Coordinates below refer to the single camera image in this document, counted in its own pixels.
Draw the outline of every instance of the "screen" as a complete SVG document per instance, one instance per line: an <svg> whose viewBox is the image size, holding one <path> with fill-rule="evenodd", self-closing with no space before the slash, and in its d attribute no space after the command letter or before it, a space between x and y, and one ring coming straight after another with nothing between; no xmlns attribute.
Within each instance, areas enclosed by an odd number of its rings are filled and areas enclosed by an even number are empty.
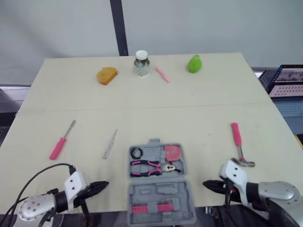
<svg viewBox="0 0 303 227"><path fill-rule="evenodd" d="M303 96L303 68L284 68L274 82L270 97Z"/></svg>

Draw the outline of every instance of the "pink pliers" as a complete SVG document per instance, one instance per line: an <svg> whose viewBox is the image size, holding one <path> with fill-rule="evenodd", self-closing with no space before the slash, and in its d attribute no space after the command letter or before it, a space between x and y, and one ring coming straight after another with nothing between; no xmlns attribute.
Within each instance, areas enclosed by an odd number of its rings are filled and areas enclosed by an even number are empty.
<svg viewBox="0 0 303 227"><path fill-rule="evenodd" d="M170 172L170 171L176 170L176 167L174 165L164 164L163 166L161 166L161 163L159 161L139 160L139 161L130 162L130 165L131 166L149 165L149 166L156 167L155 169L153 169L149 172L145 172L145 173L131 172L131 176L134 176L134 177L153 176L153 175L159 176L162 174L162 172Z"/></svg>

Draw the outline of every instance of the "green pear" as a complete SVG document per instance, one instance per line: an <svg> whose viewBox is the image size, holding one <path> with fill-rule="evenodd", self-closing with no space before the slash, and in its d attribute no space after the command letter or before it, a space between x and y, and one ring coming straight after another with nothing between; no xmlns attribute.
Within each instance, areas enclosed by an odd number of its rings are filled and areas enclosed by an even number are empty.
<svg viewBox="0 0 303 227"><path fill-rule="evenodd" d="M202 68L202 61L199 55L194 55L187 65L188 71L195 73Z"/></svg>

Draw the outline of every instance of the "white wall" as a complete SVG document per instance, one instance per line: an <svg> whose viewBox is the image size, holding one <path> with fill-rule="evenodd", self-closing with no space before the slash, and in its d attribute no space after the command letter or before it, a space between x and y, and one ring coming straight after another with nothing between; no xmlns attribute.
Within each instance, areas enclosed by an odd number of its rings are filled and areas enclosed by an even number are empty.
<svg viewBox="0 0 303 227"><path fill-rule="evenodd" d="M45 58L119 56L109 0L1 0L0 84L31 84Z"/></svg>
<svg viewBox="0 0 303 227"><path fill-rule="evenodd" d="M122 1L128 52L242 52L253 67L303 63L302 0Z"/></svg>

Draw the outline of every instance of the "tool case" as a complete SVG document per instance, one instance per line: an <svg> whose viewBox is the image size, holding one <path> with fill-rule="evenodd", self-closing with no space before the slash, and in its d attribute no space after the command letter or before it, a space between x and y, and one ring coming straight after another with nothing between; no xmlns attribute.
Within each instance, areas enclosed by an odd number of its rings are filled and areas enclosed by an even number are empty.
<svg viewBox="0 0 303 227"><path fill-rule="evenodd" d="M177 146L181 150L178 161L166 160L166 146ZM131 146L129 151L140 148L139 159L129 156L129 174L146 173L155 167L131 165L131 162L148 160L159 161L161 165L172 164L178 171L162 172L161 175L131 177L133 182L128 190L127 221L130 227L155 227L190 225L196 222L196 211L192 192L183 176L186 163L182 146L178 143L161 144L160 139L151 139L147 145Z"/></svg>

